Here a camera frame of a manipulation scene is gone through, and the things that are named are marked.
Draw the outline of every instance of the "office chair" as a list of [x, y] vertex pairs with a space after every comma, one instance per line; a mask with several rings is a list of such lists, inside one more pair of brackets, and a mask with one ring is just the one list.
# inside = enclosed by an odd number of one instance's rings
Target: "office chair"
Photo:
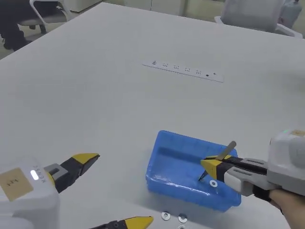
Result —
[[282, 24], [278, 24], [281, 8], [285, 0], [226, 0], [221, 16], [216, 16], [219, 24], [234, 25], [249, 29], [275, 32], [303, 38]]
[[[60, 7], [57, 8], [54, 14], [42, 17], [40, 13], [37, 11], [37, 9], [34, 6], [34, 2], [36, 1], [57, 1], [60, 5]], [[20, 21], [19, 25], [22, 26], [29, 26], [30, 29], [35, 29], [36, 25], [39, 25], [41, 29], [41, 34], [44, 35], [47, 33], [46, 31], [46, 25], [48, 23], [59, 23], [59, 22], [66, 22], [73, 18], [70, 10], [66, 6], [64, 0], [30, 0], [30, 5], [33, 8], [33, 10], [36, 13], [36, 17], [32, 19], [28, 19], [25, 21]]]

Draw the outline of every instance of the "metal washer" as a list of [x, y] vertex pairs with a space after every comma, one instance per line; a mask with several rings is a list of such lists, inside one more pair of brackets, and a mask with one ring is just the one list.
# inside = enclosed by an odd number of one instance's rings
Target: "metal washer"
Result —
[[214, 181], [214, 180], [210, 180], [210, 186], [212, 186], [212, 187], [217, 187], [217, 186], [218, 186], [218, 184], [217, 184], [217, 182], [216, 182], [216, 181]]
[[171, 214], [168, 213], [167, 211], [164, 211], [161, 213], [161, 218], [165, 221], [168, 221], [171, 218]]
[[178, 220], [179, 220], [181, 223], [186, 223], [186, 222], [187, 222], [187, 216], [186, 216], [185, 214], [179, 214]]

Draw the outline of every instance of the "gray floor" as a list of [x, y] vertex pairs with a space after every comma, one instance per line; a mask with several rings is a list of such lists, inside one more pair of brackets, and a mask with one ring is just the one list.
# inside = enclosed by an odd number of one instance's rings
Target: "gray floor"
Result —
[[[109, 2], [118, 5], [124, 5], [124, 0], [104, 0], [104, 2]], [[304, 10], [301, 12], [298, 20], [296, 21], [293, 29], [302, 33], [305, 37], [305, 0], [300, 0], [303, 5]], [[214, 17], [221, 14], [224, 7], [222, 1], [215, 0], [187, 0], [184, 15], [189, 18], [201, 19], [204, 21], [214, 21]], [[47, 31], [52, 30], [61, 26], [62, 23], [49, 24], [47, 25]], [[20, 26], [20, 29], [24, 31], [26, 37], [33, 35], [39, 35], [39, 29], [30, 30], [28, 27]], [[12, 51], [5, 50], [3, 44], [0, 42], [0, 59], [11, 54]]]

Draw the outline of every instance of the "blue container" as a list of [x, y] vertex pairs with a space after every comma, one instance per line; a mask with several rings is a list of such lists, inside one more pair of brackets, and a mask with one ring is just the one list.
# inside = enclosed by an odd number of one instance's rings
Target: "blue container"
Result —
[[[225, 212], [241, 204], [241, 195], [223, 182], [210, 186], [207, 175], [198, 181], [204, 168], [200, 160], [218, 155], [226, 146], [168, 131], [158, 133], [146, 172], [148, 189], [207, 208]], [[234, 149], [231, 153], [237, 156]]]

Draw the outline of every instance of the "power strip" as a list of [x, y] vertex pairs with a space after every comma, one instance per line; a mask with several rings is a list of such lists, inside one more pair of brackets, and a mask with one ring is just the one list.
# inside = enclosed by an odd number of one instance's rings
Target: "power strip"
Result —
[[201, 79], [213, 80], [222, 83], [224, 82], [224, 78], [221, 75], [218, 75], [215, 72], [205, 71], [200, 68], [189, 68], [189, 67], [181, 66], [179, 64], [171, 64], [162, 61], [148, 61], [148, 62], [143, 62], [142, 65], [152, 68], [158, 68], [174, 73], [190, 75]]

